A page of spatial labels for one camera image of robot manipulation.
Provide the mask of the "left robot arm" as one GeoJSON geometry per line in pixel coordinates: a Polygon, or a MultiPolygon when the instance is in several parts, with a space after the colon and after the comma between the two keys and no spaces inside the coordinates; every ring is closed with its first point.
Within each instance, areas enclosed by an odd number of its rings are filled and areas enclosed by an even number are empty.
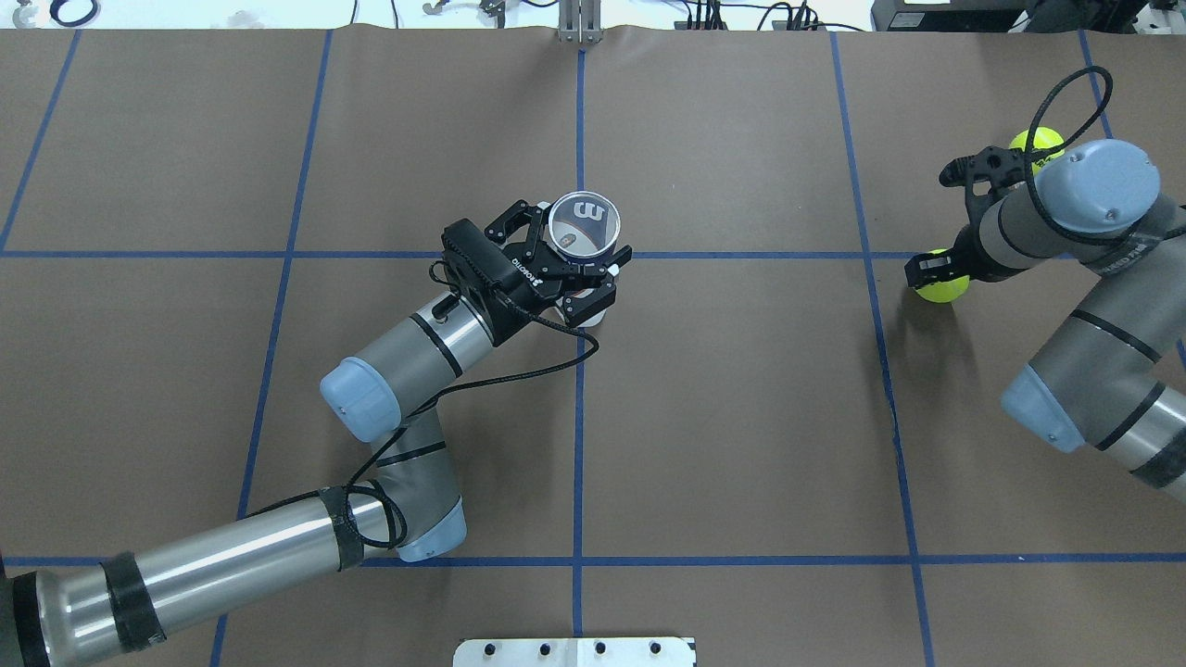
{"type": "Polygon", "coordinates": [[[4,665],[89,666],[368,558],[415,564],[466,539],[463,493],[436,405],[529,322],[585,342],[632,258],[605,195],[517,201],[484,228],[442,231],[444,291],[323,376],[330,409],[372,447],[342,485],[283,498],[165,547],[84,573],[4,577],[4,665]]]}

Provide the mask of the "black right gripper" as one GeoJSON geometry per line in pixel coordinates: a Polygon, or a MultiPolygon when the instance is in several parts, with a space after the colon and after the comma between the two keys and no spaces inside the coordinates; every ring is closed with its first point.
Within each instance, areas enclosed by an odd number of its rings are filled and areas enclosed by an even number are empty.
{"type": "Polygon", "coordinates": [[[1032,170],[1025,148],[987,146],[977,155],[955,157],[940,169],[940,186],[973,188],[987,182],[987,193],[967,191],[967,225],[954,240],[954,250],[931,250],[908,258],[903,274],[911,290],[970,277],[978,282],[1003,282],[1003,215],[994,190],[1025,182],[1032,170]]]}

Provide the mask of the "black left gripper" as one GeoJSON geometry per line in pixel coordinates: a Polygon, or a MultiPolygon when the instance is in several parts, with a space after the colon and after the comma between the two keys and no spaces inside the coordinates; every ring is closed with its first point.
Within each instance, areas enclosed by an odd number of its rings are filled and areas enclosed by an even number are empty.
{"type": "Polygon", "coordinates": [[[470,307],[486,325],[492,347],[504,345],[528,324],[516,311],[555,309],[565,325],[592,328],[617,299],[618,275],[635,258],[631,244],[598,261],[573,260],[543,244],[549,203],[517,201],[482,231],[458,220],[442,231],[442,258],[470,307]],[[527,237],[512,244],[522,229],[527,237]]]}

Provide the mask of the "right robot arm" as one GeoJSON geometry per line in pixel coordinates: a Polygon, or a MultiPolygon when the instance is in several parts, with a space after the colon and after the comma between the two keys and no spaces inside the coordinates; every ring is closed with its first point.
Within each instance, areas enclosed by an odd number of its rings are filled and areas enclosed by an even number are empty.
{"type": "Polygon", "coordinates": [[[908,286],[1003,282],[1061,255],[1096,274],[1001,406],[1051,447],[1096,447],[1181,501],[1185,401],[1153,367],[1182,337],[1182,208],[1147,152],[1101,139],[1034,170],[1020,148],[990,146],[938,179],[965,190],[967,225],[950,248],[911,258],[908,286]]]}

